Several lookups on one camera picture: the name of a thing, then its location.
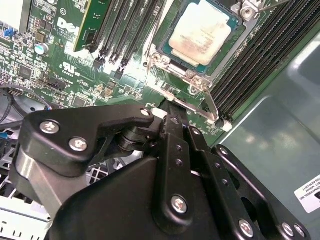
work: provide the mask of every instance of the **ram slot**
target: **ram slot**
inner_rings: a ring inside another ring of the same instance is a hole
[[[108,11],[106,12],[101,28],[99,30],[99,32],[97,33],[97,35],[94,37],[92,45],[89,46],[87,49],[90,51],[90,53],[94,53],[99,45],[101,44],[106,31],[107,31],[107,26],[109,24],[111,24],[112,26],[115,24],[115,22],[111,22],[110,23],[110,17],[112,15],[113,12],[116,12],[116,15],[118,15],[119,11],[120,11],[120,4],[122,4],[123,0],[112,0],[110,3],[110,6],[108,8]]]
[[[267,59],[268,63],[266,64],[266,67],[262,68],[251,77],[252,80],[249,86],[246,87],[240,95],[238,95],[236,98],[233,98],[234,101],[232,104],[225,105],[225,111],[228,111],[230,114],[234,114],[239,107],[241,107],[241,105],[244,104],[248,98],[262,85],[267,77],[278,68],[279,64],[286,60],[290,52],[309,33],[309,31],[311,31],[315,25],[319,23],[319,7],[317,8],[317,11],[314,11],[313,13],[314,16],[309,18],[307,22],[304,22],[304,24],[294,33],[294,37],[291,37],[286,42],[285,47],[282,46],[282,49],[275,53],[276,59],[272,59],[271,61]]]
[[[254,54],[254,51],[257,50],[260,45],[264,42],[264,39],[271,30],[280,22],[280,20],[289,14],[289,9],[291,6],[289,6],[290,3],[286,3],[285,5],[281,6],[280,8],[276,9],[276,11],[271,15],[271,17],[267,20],[267,22],[262,26],[262,29],[260,29],[257,33],[257,35],[253,39],[253,43],[249,45],[244,52],[238,57],[231,67],[226,71],[226,73],[222,76],[222,78],[215,84],[213,90],[211,91],[211,95],[213,99],[216,101],[220,94],[224,92],[224,90],[229,89],[229,85],[233,82],[233,76],[237,74],[237,72],[241,69],[242,64],[245,61],[248,61],[252,55]]]
[[[123,50],[125,48],[125,44],[128,41],[129,36],[131,34],[131,30],[134,28],[134,24],[135,24],[136,20],[139,19],[139,17],[141,16],[142,9],[145,4],[146,4],[145,0],[138,0],[138,4],[135,5],[133,13],[128,21],[128,24],[127,24],[122,36],[120,37],[119,43],[115,44],[114,51],[110,57],[110,61],[109,61],[110,63],[114,64],[121,56],[121,53],[123,52]]]
[[[294,29],[294,26],[292,24],[299,23],[295,21],[295,19],[299,16],[299,12],[306,6],[306,3],[303,4],[303,1],[298,2],[298,5],[294,8],[296,11],[294,14],[292,14],[293,9],[290,11],[290,15],[284,19],[281,20],[279,24],[277,24],[273,30],[271,30],[270,34],[264,38],[262,41],[262,44],[259,45],[259,48],[256,48],[255,51],[252,51],[251,57],[247,59],[242,65],[241,69],[237,72],[235,77],[237,79],[240,79],[240,81],[234,81],[232,79],[232,84],[229,86],[229,90],[237,90],[240,86],[243,85],[244,80],[246,79],[246,76],[251,74],[251,71],[255,70],[255,66],[263,66],[260,64],[260,58],[263,57],[266,53],[268,53],[269,49],[272,48],[272,46],[278,41],[285,39],[286,34],[291,33],[291,29]],[[217,107],[221,108],[221,106],[225,103],[225,101],[233,94],[233,92],[230,91],[224,91],[223,94],[220,96],[217,96]]]
[[[121,61],[121,65],[120,65],[120,67],[118,68],[118,70],[116,72],[117,73],[116,74],[117,78],[120,78],[123,75],[124,70],[126,69],[130,59],[132,58],[134,53],[138,50],[137,48],[138,48],[139,41],[141,39],[141,35],[144,32],[144,30],[146,29],[147,25],[149,24],[150,19],[153,16],[153,13],[157,12],[156,8],[158,7],[158,4],[160,2],[161,2],[161,0],[153,0],[151,2],[151,4],[148,5],[148,8],[147,8],[146,13],[144,14],[144,18],[142,20],[142,23],[139,26],[138,31],[135,33],[134,39],[130,42],[128,48],[126,49],[126,51],[124,53],[124,57],[123,57],[123,59]]]
[[[319,20],[319,1],[294,0],[278,8],[248,47],[214,86],[212,96],[221,112],[234,114],[268,77],[286,59],[293,49],[288,41],[293,36],[302,38]]]
[[[109,53],[111,51],[113,42],[116,38],[116,35],[118,33],[118,31],[120,30],[120,25],[123,22],[123,20],[126,17],[126,14],[128,12],[128,9],[130,7],[130,0],[125,0],[122,7],[121,7],[121,12],[120,14],[117,16],[116,20],[115,20],[115,25],[113,26],[110,35],[108,38],[106,38],[105,41],[105,45],[103,47],[103,50],[101,51],[101,53],[104,55],[104,57],[109,56]]]

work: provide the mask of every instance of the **green circuit board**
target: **green circuit board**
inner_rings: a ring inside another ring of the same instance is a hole
[[[157,107],[164,97],[146,86],[148,80],[154,81],[166,91],[173,93],[177,98],[184,99],[195,106],[201,106],[204,100],[203,94],[190,95],[189,85],[177,77],[158,68],[152,68],[150,73],[147,74],[147,69],[142,63],[141,53],[144,40],[150,33],[155,19],[150,20],[148,27],[143,32],[140,38],[140,50],[129,62],[121,79],[114,76],[117,68],[113,65],[107,64],[103,71],[93,67],[93,62],[98,55],[97,52],[93,54],[86,50],[74,52],[76,45],[77,50],[85,45],[83,44],[85,40],[84,29],[89,29],[89,27],[87,22],[84,25],[83,19],[86,9],[90,6],[93,9],[94,2],[97,4],[97,1],[94,0],[59,0],[57,5],[50,5],[44,0],[34,0],[27,32],[12,37],[3,37],[5,28],[0,25],[0,84],[17,84],[32,89],[57,108],[143,104],[151,109]],[[157,38],[159,35],[165,34],[165,29],[174,20],[175,4],[181,4],[181,0],[173,1],[173,7],[166,15]],[[88,14],[96,14],[92,9],[88,11]],[[252,33],[256,33],[260,29],[270,14],[271,12],[263,13]],[[49,23],[51,28],[43,28],[44,21],[46,24]],[[223,46],[217,56],[218,61],[211,67],[210,73],[229,52],[244,29],[243,26],[240,26],[235,35]],[[45,43],[49,47],[47,54],[42,56],[35,53],[37,34],[45,36]],[[250,34],[240,48],[243,48],[245,42],[253,36],[254,34]],[[29,79],[21,76],[21,66],[31,70]],[[39,81],[43,74],[62,81],[65,88],[59,91],[45,85],[43,81]],[[31,94],[24,94],[27,97],[34,98]],[[221,129],[216,128],[205,118],[191,111],[187,113],[190,124],[202,131],[209,145],[213,144],[223,133]]]

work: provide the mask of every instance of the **microchip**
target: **microchip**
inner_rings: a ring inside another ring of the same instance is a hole
[[[40,33],[40,32],[37,32],[37,33],[35,34],[35,40],[38,41],[38,42],[40,42],[40,43],[44,43],[45,40],[46,40],[46,35],[44,35],[44,34],[42,34],[42,33]]]
[[[113,81],[110,81],[110,82],[108,82],[107,85],[108,85],[110,88],[114,89],[117,84],[116,84],[115,82],[113,82]]]
[[[47,24],[47,22],[45,20],[41,19],[40,23],[39,23],[39,27],[41,29],[45,29],[46,28],[46,24]]]
[[[182,69],[205,74],[241,21],[213,0],[184,0],[158,50]]]
[[[73,106],[76,107],[76,108],[82,108],[84,107],[86,104],[86,101],[85,100],[82,100],[81,98],[79,97],[75,97],[74,98],[74,101],[73,101]]]
[[[50,22],[47,22],[45,25],[45,30],[47,30],[48,32],[51,32],[52,30],[52,24]]]
[[[110,88],[106,87],[104,90],[104,95],[106,97],[110,97],[112,94],[114,93],[114,91],[112,91]]]
[[[92,41],[93,41],[94,38],[95,38],[95,35],[96,35],[95,32],[90,32],[90,33],[88,34],[88,37],[86,38],[85,44],[86,44],[86,45],[87,45],[87,44],[91,44]]]
[[[171,54],[194,67],[209,65],[232,32],[229,19],[207,1],[190,3],[169,40]]]
[[[20,65],[19,74],[24,79],[31,79],[32,70],[26,66]]]

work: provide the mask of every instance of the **blue connector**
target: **blue connector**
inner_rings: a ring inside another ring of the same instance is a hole
[[[14,29],[13,28],[9,28],[4,30],[4,37],[12,37],[15,34]]]
[[[0,132],[0,139],[8,139],[8,133]]]

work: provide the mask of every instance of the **motherboard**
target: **motherboard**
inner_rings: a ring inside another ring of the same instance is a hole
[[[47,109],[151,109],[168,99],[211,145],[319,32],[319,8],[316,0],[0,0],[0,86],[38,95]]]

